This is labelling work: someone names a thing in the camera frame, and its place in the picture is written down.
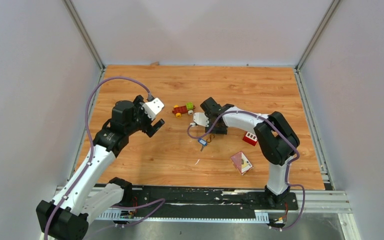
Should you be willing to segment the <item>gold S-shaped carabiner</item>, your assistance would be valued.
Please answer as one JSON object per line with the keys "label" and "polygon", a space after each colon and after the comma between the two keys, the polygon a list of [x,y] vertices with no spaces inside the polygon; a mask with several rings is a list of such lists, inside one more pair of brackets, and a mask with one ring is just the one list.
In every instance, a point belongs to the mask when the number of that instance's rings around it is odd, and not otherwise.
{"label": "gold S-shaped carabiner", "polygon": [[209,144],[212,142],[212,140],[216,137],[215,134],[209,134],[207,135],[206,142]]}

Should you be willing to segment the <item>silver key with blue tag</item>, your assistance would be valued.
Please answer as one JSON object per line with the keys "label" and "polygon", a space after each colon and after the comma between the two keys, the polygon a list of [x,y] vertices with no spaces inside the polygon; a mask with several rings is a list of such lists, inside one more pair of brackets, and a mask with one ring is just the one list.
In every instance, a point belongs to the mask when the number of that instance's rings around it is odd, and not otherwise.
{"label": "silver key with blue tag", "polygon": [[201,144],[200,151],[202,152],[204,148],[208,145],[208,142],[205,139],[199,138],[198,143]]}

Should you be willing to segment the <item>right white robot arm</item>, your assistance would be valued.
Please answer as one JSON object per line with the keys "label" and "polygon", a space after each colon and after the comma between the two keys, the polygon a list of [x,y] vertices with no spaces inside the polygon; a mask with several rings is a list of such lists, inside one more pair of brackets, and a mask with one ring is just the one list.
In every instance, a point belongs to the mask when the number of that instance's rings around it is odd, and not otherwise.
{"label": "right white robot arm", "polygon": [[278,209],[290,192],[289,170],[300,156],[300,140],[284,115],[278,111],[271,114],[254,113],[233,104],[218,104],[212,97],[200,107],[202,112],[193,114],[193,123],[205,128],[205,135],[225,135],[229,128],[237,128],[256,137],[265,159],[269,162],[269,179],[265,191],[266,204]]}

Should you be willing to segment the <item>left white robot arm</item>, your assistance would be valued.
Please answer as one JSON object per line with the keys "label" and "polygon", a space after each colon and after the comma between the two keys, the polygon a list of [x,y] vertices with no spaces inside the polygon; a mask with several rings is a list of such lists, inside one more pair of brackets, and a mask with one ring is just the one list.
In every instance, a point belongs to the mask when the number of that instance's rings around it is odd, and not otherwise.
{"label": "left white robot arm", "polygon": [[151,138],[164,125],[163,119],[153,122],[164,107],[159,98],[151,96],[145,102],[141,95],[134,101],[121,100],[114,105],[111,118],[96,133],[86,158],[72,178],[51,201],[42,200],[36,207],[45,238],[82,240],[89,225],[108,208],[117,204],[126,207],[133,202],[132,184],[119,177],[111,179],[94,196],[89,194],[129,143],[131,135],[143,132]]}

